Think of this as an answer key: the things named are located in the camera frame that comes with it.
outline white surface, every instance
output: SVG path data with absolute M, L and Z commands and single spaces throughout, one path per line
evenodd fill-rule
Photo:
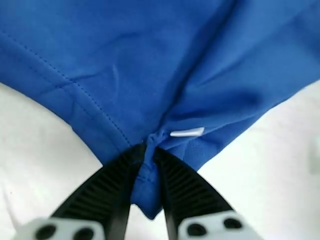
M 320 175 L 309 161 L 320 135 L 320 82 L 269 111 L 201 170 L 266 240 L 320 239 Z M 48 216 L 100 163 L 54 114 L 0 84 L 0 239 Z M 163 213 L 131 210 L 127 240 L 165 240 Z

